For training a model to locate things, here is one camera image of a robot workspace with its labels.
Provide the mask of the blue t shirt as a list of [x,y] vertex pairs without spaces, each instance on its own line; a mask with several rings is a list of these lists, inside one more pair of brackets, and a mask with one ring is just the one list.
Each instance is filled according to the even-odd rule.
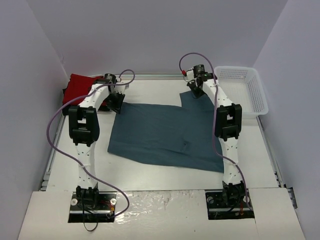
[[212,137],[214,104],[190,91],[181,106],[123,103],[107,151],[138,163],[222,173],[219,140]]

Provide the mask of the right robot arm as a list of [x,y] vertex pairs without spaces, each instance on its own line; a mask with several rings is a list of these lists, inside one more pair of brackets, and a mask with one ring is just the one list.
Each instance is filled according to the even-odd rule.
[[246,188],[239,170],[238,139],[242,129],[242,107],[224,92],[214,73],[195,65],[184,74],[187,86],[196,98],[207,95],[214,105],[213,133],[219,140],[223,159],[222,202],[233,207],[245,195]]

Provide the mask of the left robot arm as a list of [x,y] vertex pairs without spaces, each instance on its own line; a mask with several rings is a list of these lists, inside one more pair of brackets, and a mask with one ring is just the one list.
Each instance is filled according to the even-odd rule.
[[97,111],[105,103],[106,107],[119,114],[125,98],[124,85],[115,86],[117,77],[106,73],[93,82],[89,96],[68,109],[69,136],[75,144],[77,160],[80,161],[76,199],[85,209],[93,210],[101,203],[98,181],[95,174],[95,146],[100,135]]

